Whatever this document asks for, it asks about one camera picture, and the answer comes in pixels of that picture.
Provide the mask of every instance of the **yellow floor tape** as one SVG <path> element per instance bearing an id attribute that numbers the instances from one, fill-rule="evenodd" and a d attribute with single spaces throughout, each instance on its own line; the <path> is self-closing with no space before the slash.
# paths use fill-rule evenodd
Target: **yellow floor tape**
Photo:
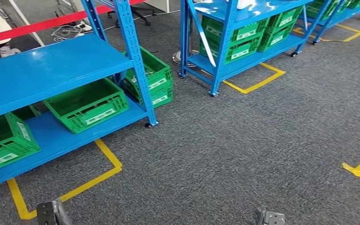
<path id="1" fill-rule="evenodd" d="M 60 197 L 62 202 L 67 201 L 68 199 L 82 193 L 83 191 L 93 187 L 94 185 L 104 181 L 105 179 L 115 175 L 116 173 L 122 170 L 122 163 L 116 158 L 116 156 L 110 151 L 110 149 L 104 144 L 104 142 L 101 139 L 97 139 L 94 142 L 104 153 L 104 155 L 110 160 L 114 168 L 92 179 L 91 181 L 75 188 L 74 190 L 62 195 Z M 27 205 L 25 204 L 23 195 L 21 194 L 20 188 L 18 187 L 15 178 L 8 180 L 7 184 L 9 186 L 10 192 L 12 193 L 12 197 L 15 202 L 20 219 L 28 220 L 36 217 L 37 216 L 36 210 L 28 212 Z"/>
<path id="2" fill-rule="evenodd" d="M 268 83 L 270 83 L 271 81 L 273 81 L 273 80 L 277 79 L 278 77 L 282 76 L 283 74 L 285 74 L 285 71 L 282 71 L 282 70 L 280 70 L 278 68 L 270 66 L 267 63 L 262 62 L 262 63 L 260 63 L 260 65 L 262 65 L 262 66 L 264 66 L 264 67 L 266 67 L 266 68 L 268 68 L 270 70 L 275 71 L 275 74 L 273 74 L 270 77 L 264 79 L 263 81 L 260 81 L 259 83 L 255 84 L 255 85 L 253 85 L 251 87 L 248 87 L 248 88 L 245 88 L 245 89 L 240 88 L 240 87 L 236 86 L 235 84 L 230 83 L 228 81 L 223 81 L 223 83 L 225 83 L 228 86 L 236 89 L 237 91 L 241 92 L 242 94 L 247 94 L 247 93 L 249 93 L 251 91 L 254 91 L 254 90 L 256 90 L 256 89 L 258 89 L 258 88 L 260 88 L 260 87 L 262 87 L 262 86 L 264 86 L 264 85 L 266 85 Z"/>

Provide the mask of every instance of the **stacked crates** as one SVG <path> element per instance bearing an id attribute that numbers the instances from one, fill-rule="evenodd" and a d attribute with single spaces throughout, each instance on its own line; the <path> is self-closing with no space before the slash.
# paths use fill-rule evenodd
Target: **stacked crates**
<path id="1" fill-rule="evenodd" d="M 324 0 L 314 0 L 313 2 L 308 3 L 307 4 L 307 15 L 309 17 L 315 18 L 316 15 L 318 14 L 319 10 L 323 6 L 324 2 L 325 2 Z M 335 10 L 335 8 L 339 2 L 340 2 L 340 0 L 332 0 L 332 2 L 329 3 L 328 7 L 326 8 L 325 12 L 323 13 L 320 20 L 322 21 L 322 20 L 328 19 L 330 17 L 330 15 L 333 14 L 333 11 Z M 351 3 L 350 0 L 345 0 L 342 7 L 337 11 L 337 14 L 344 12 L 345 8 L 347 8 L 350 3 Z"/>
<path id="2" fill-rule="evenodd" d="M 272 16 L 257 50 L 264 52 L 285 40 L 292 31 L 302 9 L 303 6 L 300 6 Z"/>
<path id="3" fill-rule="evenodd" d="M 262 34 L 267 27 L 267 24 L 268 18 L 233 30 L 231 32 L 230 43 L 225 50 L 224 64 L 228 64 L 255 53 L 262 40 Z M 202 16 L 202 28 L 208 40 L 212 55 L 216 59 L 220 48 L 223 23 L 207 16 Z M 200 54 L 207 56 L 202 41 L 199 44 L 199 52 Z"/>
<path id="4" fill-rule="evenodd" d="M 108 78 L 50 97 L 43 102 L 74 134 L 129 109 L 123 90 Z"/>
<path id="5" fill-rule="evenodd" d="M 40 151 L 27 124 L 9 112 L 0 116 L 0 168 Z"/>
<path id="6" fill-rule="evenodd" d="M 173 76 L 170 67 L 141 46 L 140 51 L 153 107 L 157 108 L 171 102 L 173 100 Z M 141 105 L 144 104 L 132 69 L 126 73 L 123 88 Z"/>
<path id="7" fill-rule="evenodd" d="M 359 8 L 360 7 L 360 0 L 350 0 L 350 4 L 348 5 L 349 8 Z"/>

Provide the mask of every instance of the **shelf caster wheel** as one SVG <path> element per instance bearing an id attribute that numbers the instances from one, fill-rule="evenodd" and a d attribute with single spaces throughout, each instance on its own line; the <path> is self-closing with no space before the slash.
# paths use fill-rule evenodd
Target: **shelf caster wheel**
<path id="1" fill-rule="evenodd" d="M 218 96 L 218 92 L 215 92 L 215 93 L 209 93 L 209 95 L 211 96 L 211 97 L 214 97 L 214 98 L 216 98 L 217 96 Z"/>
<path id="2" fill-rule="evenodd" d="M 181 74 L 181 72 L 178 72 L 177 75 L 179 76 L 180 79 L 183 79 L 184 77 L 187 76 L 187 74 Z"/>
<path id="3" fill-rule="evenodd" d="M 157 124 L 158 124 L 158 122 L 157 122 L 155 125 L 152 125 L 152 124 L 150 124 L 150 123 L 145 123 L 145 124 L 144 124 L 144 127 L 146 127 L 146 128 L 153 128 L 153 127 L 155 127 Z"/>

